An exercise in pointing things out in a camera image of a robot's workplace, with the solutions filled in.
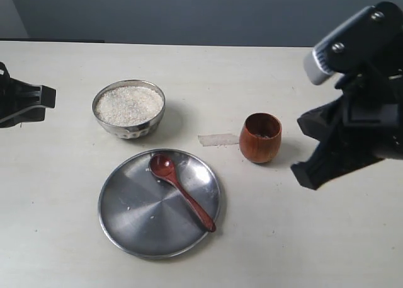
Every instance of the metal plate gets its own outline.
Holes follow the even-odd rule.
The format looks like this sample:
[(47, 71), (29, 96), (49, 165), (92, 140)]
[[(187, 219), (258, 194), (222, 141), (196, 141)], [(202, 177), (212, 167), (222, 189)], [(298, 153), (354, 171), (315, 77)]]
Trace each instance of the metal plate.
[(130, 158), (106, 180), (98, 214), (107, 237), (123, 251), (142, 258), (179, 255), (207, 235), (177, 189), (149, 171), (150, 158), (160, 153), (174, 161), (180, 182), (214, 221), (220, 210), (219, 182), (197, 157), (156, 149)]

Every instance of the brown wooden cup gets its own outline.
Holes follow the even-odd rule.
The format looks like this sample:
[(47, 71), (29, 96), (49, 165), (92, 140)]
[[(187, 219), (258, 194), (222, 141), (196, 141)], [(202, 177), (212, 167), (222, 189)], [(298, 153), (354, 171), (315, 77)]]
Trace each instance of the brown wooden cup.
[(281, 123), (268, 113), (250, 115), (239, 136), (239, 149), (253, 163), (271, 161), (280, 150)]

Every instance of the cup rim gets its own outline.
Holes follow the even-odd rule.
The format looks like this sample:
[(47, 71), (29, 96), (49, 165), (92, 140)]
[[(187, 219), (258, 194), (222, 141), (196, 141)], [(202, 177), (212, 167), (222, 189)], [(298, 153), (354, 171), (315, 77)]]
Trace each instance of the cup rim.
[[(247, 123), (247, 121), (248, 121), (251, 117), (257, 116), (257, 115), (269, 116), (271, 119), (275, 120), (275, 121), (278, 123), (278, 125), (279, 125), (279, 130), (278, 130), (277, 134), (275, 134), (273, 137), (265, 137), (265, 138), (258, 137), (256, 134), (252, 134), (252, 133), (249, 131), (249, 129), (248, 129), (246, 123)], [(250, 114), (250, 115), (247, 116), (247, 118), (245, 119), (244, 128), (245, 128), (245, 131), (246, 131), (250, 136), (252, 136), (252, 137), (254, 137), (254, 138), (256, 138), (256, 139), (259, 139), (259, 140), (272, 140), (272, 139), (274, 139), (274, 138), (277, 138), (277, 137), (281, 134), (281, 131), (282, 131), (282, 129), (283, 129), (282, 126), (281, 126), (280, 120), (278, 120), (278, 118), (277, 118), (276, 116), (273, 116), (273, 115), (270, 114), (270, 113), (252, 113), (252, 114)]]

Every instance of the bowl rim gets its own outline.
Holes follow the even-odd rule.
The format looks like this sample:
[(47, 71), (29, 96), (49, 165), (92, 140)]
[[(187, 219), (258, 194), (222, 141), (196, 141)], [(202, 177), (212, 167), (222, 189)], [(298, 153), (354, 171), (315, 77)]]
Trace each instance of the bowl rim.
[[(139, 123), (139, 124), (136, 124), (136, 125), (131, 125), (131, 126), (112, 125), (112, 124), (106, 123), (105, 121), (102, 121), (102, 120), (96, 115), (96, 112), (95, 112), (96, 105), (98, 104), (98, 101), (99, 101), (99, 99), (101, 98), (101, 96), (102, 96), (103, 94), (105, 94), (105, 93), (106, 93), (107, 91), (109, 91), (109, 90), (113, 90), (113, 89), (115, 89), (115, 88), (122, 88), (122, 87), (130, 86), (130, 85), (126, 85), (126, 86), (125, 86), (125, 85), (122, 85), (122, 86), (114, 87), (114, 85), (116, 85), (116, 84), (118, 84), (118, 83), (129, 83), (129, 82), (141, 82), (141, 83), (148, 84), (148, 85), (151, 85), (151, 86), (157, 88), (157, 89), (159, 90), (159, 92), (160, 92), (160, 93), (158, 93), (158, 95), (160, 95), (161, 98), (162, 98), (162, 108), (161, 108), (161, 110), (158, 112), (158, 114), (157, 114), (155, 117), (151, 118), (150, 120), (147, 120), (147, 121), (145, 121), (145, 122), (142, 122), (142, 123)], [(141, 80), (141, 79), (128, 79), (128, 80), (121, 80), (121, 81), (117, 81), (117, 82), (111, 83), (111, 84), (109, 84), (108, 86), (105, 86), (103, 89), (101, 89), (101, 90), (95, 95), (95, 97), (94, 97), (94, 99), (93, 99), (92, 109), (93, 109), (93, 115), (95, 116), (95, 118), (96, 118), (98, 121), (100, 121), (102, 124), (105, 124), (105, 125), (107, 125), (107, 126), (109, 126), (109, 127), (115, 127), (115, 128), (138, 127), (138, 126), (140, 126), (140, 125), (144, 125), (145, 123), (151, 122), (151, 121), (153, 121), (154, 119), (158, 118), (158, 117), (161, 115), (161, 113), (163, 113), (164, 110), (165, 110), (165, 102), (166, 102), (166, 100), (165, 100), (165, 94), (164, 94), (164, 92), (162, 91), (162, 89), (161, 89), (158, 85), (155, 85), (154, 83), (149, 82), (149, 81), (146, 81), (146, 80)]]

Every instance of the red-brown wooden spoon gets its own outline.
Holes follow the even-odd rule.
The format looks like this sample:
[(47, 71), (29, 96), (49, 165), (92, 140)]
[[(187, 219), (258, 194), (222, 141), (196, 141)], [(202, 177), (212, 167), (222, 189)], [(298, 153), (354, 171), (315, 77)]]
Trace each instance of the red-brown wooden spoon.
[(169, 157), (163, 154), (156, 154), (153, 156), (150, 160), (150, 170), (157, 178), (160, 178), (176, 187), (182, 193), (183, 197), (206, 229), (211, 233), (215, 231), (216, 228), (213, 219), (180, 184), (176, 177), (175, 165)]

